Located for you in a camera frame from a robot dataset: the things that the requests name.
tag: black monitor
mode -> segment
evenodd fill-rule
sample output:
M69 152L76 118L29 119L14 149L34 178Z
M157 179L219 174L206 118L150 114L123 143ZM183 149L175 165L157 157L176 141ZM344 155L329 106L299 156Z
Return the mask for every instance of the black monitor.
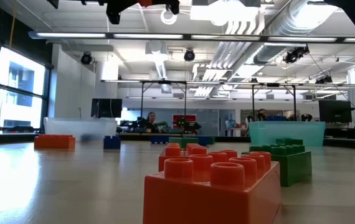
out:
M328 123L352 122L351 102L339 100L319 101L320 121Z
M120 118L122 99L93 99L91 117Z

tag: teal bin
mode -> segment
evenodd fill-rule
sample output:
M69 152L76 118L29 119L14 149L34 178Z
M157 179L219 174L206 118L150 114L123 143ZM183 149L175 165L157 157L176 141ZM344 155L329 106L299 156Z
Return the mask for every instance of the teal bin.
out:
M257 121L249 124L251 144L275 144L276 139L302 139L306 147L322 147L325 122Z

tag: floor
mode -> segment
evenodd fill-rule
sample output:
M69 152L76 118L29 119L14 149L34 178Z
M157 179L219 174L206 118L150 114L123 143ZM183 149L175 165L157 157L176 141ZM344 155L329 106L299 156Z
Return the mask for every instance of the floor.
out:
M123 142L75 152L37 152L32 143L0 145L0 223L141 223L143 180L163 145ZM218 143L211 151L249 144ZM355 149L312 149L313 176L283 188L282 223L355 223Z

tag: translucent plastic bin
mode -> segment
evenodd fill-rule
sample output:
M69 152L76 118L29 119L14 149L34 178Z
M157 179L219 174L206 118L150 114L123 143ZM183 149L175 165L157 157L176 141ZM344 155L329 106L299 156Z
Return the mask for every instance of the translucent plastic bin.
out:
M107 118L45 118L45 133L71 134L76 141L97 141L115 135L116 121Z
M249 125L251 144L275 144L276 139L302 139L307 147L322 147L324 122L258 121Z

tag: person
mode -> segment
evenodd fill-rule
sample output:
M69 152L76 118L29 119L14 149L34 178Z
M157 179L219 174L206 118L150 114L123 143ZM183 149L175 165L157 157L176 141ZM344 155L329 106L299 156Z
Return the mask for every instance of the person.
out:
M267 112L265 109L258 110L258 120L267 121Z
M157 124L155 124L155 113L150 112L147 115L147 129L151 129L151 133L159 133Z

